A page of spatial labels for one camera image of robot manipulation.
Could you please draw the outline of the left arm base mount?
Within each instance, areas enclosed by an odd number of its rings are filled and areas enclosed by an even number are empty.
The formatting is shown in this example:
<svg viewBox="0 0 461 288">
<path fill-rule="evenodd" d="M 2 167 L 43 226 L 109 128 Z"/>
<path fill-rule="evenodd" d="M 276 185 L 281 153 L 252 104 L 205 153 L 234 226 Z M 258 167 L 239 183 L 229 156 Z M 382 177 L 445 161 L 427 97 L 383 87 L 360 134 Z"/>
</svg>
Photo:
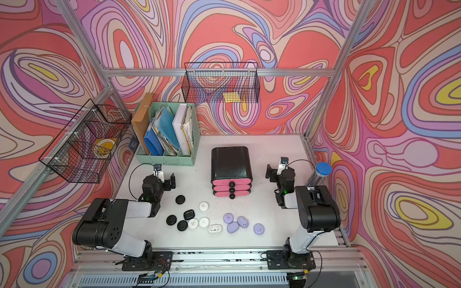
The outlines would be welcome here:
<svg viewBox="0 0 461 288">
<path fill-rule="evenodd" d="M 128 257 L 121 262 L 123 271 L 166 272 L 172 265 L 173 252 L 148 252 L 139 258 Z"/>
</svg>

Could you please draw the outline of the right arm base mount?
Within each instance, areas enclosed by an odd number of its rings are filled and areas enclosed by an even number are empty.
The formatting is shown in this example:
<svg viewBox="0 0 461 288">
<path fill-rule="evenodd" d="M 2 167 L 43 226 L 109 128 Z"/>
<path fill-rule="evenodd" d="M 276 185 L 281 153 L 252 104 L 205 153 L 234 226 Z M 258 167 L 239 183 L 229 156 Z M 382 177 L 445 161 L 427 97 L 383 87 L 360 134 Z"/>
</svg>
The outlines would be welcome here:
<svg viewBox="0 0 461 288">
<path fill-rule="evenodd" d="M 265 252 L 269 270 L 314 270 L 315 259 L 312 252 L 296 254 L 282 250 L 268 250 Z"/>
</svg>

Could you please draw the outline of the purple oval earphone case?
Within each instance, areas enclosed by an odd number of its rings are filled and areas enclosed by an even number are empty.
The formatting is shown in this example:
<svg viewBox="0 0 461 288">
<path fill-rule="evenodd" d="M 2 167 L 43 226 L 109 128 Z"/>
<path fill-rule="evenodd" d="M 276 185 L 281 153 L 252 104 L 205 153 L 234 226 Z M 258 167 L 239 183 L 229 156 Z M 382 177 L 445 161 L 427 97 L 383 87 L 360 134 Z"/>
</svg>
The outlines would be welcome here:
<svg viewBox="0 0 461 288">
<path fill-rule="evenodd" d="M 229 234 L 234 234 L 236 231 L 238 231 L 240 228 L 240 225 L 237 222 L 232 222 L 228 224 L 227 226 L 227 232 Z"/>
<path fill-rule="evenodd" d="M 249 221 L 244 216 L 239 216 L 237 218 L 237 223 L 238 223 L 239 227 L 241 227 L 241 228 L 248 228 L 248 226 L 249 226 Z"/>
</svg>

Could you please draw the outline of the pink top drawer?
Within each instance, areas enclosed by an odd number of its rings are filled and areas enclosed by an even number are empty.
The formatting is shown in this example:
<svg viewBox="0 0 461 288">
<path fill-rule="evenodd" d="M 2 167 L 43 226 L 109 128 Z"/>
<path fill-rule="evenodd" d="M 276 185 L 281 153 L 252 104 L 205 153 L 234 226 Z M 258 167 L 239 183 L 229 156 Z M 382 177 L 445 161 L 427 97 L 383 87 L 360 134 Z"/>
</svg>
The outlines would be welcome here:
<svg viewBox="0 0 461 288">
<path fill-rule="evenodd" d="M 211 183 L 214 186 L 230 187 L 231 183 L 234 183 L 235 186 L 239 186 L 239 185 L 251 184 L 252 178 L 216 179 L 216 180 L 213 180 Z"/>
</svg>

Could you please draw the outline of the black drawer cabinet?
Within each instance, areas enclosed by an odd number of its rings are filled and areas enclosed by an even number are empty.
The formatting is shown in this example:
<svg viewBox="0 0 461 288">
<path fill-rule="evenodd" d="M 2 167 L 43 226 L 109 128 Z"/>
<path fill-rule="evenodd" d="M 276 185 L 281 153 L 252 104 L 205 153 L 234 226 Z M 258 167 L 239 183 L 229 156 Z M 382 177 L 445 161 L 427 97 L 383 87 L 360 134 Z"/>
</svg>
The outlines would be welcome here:
<svg viewBox="0 0 461 288">
<path fill-rule="evenodd" d="M 211 150 L 211 183 L 224 186 L 253 181 L 249 149 L 246 146 L 217 147 Z"/>
</svg>

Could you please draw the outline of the purple round earphone case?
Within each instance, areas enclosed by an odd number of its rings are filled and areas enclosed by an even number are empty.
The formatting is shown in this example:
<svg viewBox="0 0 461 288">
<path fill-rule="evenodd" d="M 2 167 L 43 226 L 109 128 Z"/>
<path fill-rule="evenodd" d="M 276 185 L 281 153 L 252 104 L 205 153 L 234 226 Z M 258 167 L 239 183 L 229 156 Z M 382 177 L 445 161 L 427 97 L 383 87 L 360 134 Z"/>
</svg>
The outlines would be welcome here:
<svg viewBox="0 0 461 288">
<path fill-rule="evenodd" d="M 265 228 L 264 228 L 264 226 L 262 224 L 257 223 L 257 224 L 254 225 L 253 231 L 257 235 L 263 235 L 264 232 L 265 232 Z"/>
<path fill-rule="evenodd" d="M 231 213 L 226 213 L 226 214 L 223 216 L 223 221 L 224 221 L 226 224 L 231 224 L 231 223 L 234 221 L 234 216 L 233 216 Z"/>
</svg>

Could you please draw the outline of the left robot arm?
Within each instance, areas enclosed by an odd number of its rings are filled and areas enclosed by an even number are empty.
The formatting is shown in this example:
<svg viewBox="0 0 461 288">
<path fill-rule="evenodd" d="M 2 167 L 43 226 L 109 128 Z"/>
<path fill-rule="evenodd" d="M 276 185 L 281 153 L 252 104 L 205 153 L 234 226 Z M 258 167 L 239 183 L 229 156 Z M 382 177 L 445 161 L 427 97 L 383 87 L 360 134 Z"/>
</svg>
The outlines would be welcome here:
<svg viewBox="0 0 461 288">
<path fill-rule="evenodd" d="M 149 175 L 143 180 L 142 194 L 137 201 L 103 198 L 93 200 L 73 231 L 73 244 L 104 248 L 128 258 L 152 259 L 150 241 L 137 239 L 124 231 L 124 224 L 130 218 L 155 217 L 160 210 L 163 193 L 174 188 L 174 174 L 166 180 Z"/>
</svg>

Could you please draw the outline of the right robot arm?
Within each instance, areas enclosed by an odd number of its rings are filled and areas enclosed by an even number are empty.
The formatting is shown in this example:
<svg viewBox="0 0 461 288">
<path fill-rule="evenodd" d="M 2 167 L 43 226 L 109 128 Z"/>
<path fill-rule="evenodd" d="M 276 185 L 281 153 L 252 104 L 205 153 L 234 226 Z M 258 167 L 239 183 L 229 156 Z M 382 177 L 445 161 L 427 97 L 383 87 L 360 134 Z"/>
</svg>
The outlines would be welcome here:
<svg viewBox="0 0 461 288">
<path fill-rule="evenodd" d="M 295 185 L 295 170 L 288 164 L 277 169 L 267 166 L 265 177 L 277 185 L 274 191 L 278 206 L 297 209 L 300 225 L 287 239 L 287 255 L 307 254 L 317 239 L 339 228 L 340 212 L 328 188 L 320 184 L 333 168 L 326 162 L 318 163 L 306 186 Z"/>
</svg>

